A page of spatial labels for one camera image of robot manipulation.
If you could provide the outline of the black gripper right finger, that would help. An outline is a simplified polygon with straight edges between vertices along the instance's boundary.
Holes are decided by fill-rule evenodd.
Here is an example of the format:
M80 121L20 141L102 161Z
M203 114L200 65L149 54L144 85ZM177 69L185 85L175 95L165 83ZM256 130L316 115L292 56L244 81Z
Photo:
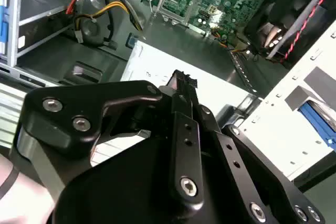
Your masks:
M221 130L209 108L198 101L197 80L188 90L233 193L234 223L325 223L312 202L246 137L227 125Z

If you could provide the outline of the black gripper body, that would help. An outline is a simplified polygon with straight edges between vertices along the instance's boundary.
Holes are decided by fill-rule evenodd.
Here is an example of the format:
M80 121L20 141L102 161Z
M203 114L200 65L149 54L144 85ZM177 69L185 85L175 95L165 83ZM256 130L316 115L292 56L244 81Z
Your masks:
M73 179L53 223L234 223L224 168L198 132L154 136Z

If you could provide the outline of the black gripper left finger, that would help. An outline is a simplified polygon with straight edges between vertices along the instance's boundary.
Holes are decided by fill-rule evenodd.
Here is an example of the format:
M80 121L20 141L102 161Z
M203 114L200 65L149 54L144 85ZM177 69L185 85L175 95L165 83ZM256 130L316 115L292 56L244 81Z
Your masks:
M58 202L73 179L146 139L199 133L189 78L176 70L161 87L138 80L35 89L14 148Z

